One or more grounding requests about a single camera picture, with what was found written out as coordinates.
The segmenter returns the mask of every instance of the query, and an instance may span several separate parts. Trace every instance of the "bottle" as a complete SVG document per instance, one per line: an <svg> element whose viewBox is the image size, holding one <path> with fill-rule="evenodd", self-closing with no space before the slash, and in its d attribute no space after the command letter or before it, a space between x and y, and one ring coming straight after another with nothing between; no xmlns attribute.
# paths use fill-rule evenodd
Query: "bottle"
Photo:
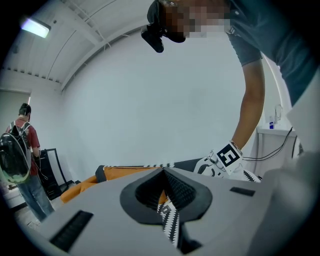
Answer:
<svg viewBox="0 0 320 256"><path fill-rule="evenodd" d="M275 126L274 126L274 120L273 120L273 118L272 118L271 115L269 116L269 128L270 128L270 129L274 129L274 128L275 128Z"/></svg>

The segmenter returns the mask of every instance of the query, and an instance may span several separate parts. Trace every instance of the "short sleeve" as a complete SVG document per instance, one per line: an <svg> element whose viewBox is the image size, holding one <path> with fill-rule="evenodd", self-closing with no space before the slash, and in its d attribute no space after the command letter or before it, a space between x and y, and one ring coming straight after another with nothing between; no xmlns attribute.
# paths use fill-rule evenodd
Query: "short sleeve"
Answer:
<svg viewBox="0 0 320 256"><path fill-rule="evenodd" d="M36 129L33 128L32 126L30 126L29 128L28 140L31 148L40 148L40 143L38 140Z"/></svg>
<svg viewBox="0 0 320 256"><path fill-rule="evenodd" d="M241 66L262 59L261 52L242 37L226 33L241 63Z"/></svg>

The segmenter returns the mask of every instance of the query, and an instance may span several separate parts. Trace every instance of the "floor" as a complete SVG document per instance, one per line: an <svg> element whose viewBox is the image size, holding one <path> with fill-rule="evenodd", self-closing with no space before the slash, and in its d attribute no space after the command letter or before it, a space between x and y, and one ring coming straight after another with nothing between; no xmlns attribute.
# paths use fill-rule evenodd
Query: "floor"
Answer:
<svg viewBox="0 0 320 256"><path fill-rule="evenodd" d="M59 196L53 199L51 201L51 204L53 209L57 210L63 205L63 202L61 201ZM27 225L31 229L37 230L41 225L41 222L36 218L36 216L32 213L28 206L16 211L14 213L14 216L18 223L22 225Z"/></svg>

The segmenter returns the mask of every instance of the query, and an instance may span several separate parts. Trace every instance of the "fluorescent light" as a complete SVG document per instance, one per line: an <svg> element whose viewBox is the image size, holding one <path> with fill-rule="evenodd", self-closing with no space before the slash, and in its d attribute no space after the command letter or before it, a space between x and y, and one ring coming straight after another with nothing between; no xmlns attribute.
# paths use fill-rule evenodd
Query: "fluorescent light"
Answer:
<svg viewBox="0 0 320 256"><path fill-rule="evenodd" d="M50 31L50 27L45 26L45 24L40 24L37 21L34 21L30 18L27 18L25 22L22 24L21 29L25 31L29 31L37 36L42 38L46 38Z"/></svg>

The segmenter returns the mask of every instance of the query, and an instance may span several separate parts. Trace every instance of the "teal shirt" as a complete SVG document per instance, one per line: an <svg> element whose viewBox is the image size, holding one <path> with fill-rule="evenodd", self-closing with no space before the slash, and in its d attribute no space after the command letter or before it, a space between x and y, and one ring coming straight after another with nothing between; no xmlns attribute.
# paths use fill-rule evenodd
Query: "teal shirt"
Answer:
<svg viewBox="0 0 320 256"><path fill-rule="evenodd" d="M230 25L227 34L242 66L261 59L261 52L274 61L294 105L319 66L304 39L266 0L230 0Z"/></svg>

